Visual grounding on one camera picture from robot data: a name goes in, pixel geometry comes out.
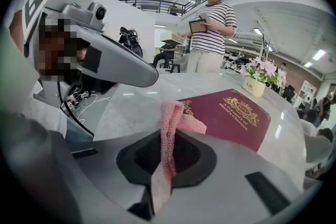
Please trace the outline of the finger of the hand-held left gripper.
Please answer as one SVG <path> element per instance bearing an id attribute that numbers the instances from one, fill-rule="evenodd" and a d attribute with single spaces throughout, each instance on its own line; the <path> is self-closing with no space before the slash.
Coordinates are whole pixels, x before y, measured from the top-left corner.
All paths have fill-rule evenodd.
<path id="1" fill-rule="evenodd" d="M 81 72 L 92 78 L 147 88 L 156 83 L 158 71 L 137 54 L 101 33 L 81 33 L 89 43 Z"/>

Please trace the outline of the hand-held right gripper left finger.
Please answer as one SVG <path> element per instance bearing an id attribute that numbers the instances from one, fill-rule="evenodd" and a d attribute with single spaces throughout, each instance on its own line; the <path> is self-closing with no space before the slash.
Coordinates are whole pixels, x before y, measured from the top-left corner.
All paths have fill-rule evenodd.
<path id="1" fill-rule="evenodd" d="M 151 177 L 160 162 L 160 132 L 71 144 L 84 174 L 107 198 L 145 221 L 154 216 Z"/>

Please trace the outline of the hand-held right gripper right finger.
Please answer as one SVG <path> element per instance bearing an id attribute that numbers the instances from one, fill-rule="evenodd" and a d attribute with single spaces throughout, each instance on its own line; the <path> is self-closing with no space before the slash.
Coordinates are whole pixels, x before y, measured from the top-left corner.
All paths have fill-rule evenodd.
<path id="1" fill-rule="evenodd" d="M 213 172 L 198 186 L 174 189 L 157 215 L 158 223 L 258 223 L 271 217 L 245 176 L 261 172 L 293 202 L 302 194 L 304 166 L 292 174 L 249 148 L 187 131 L 217 155 Z"/>

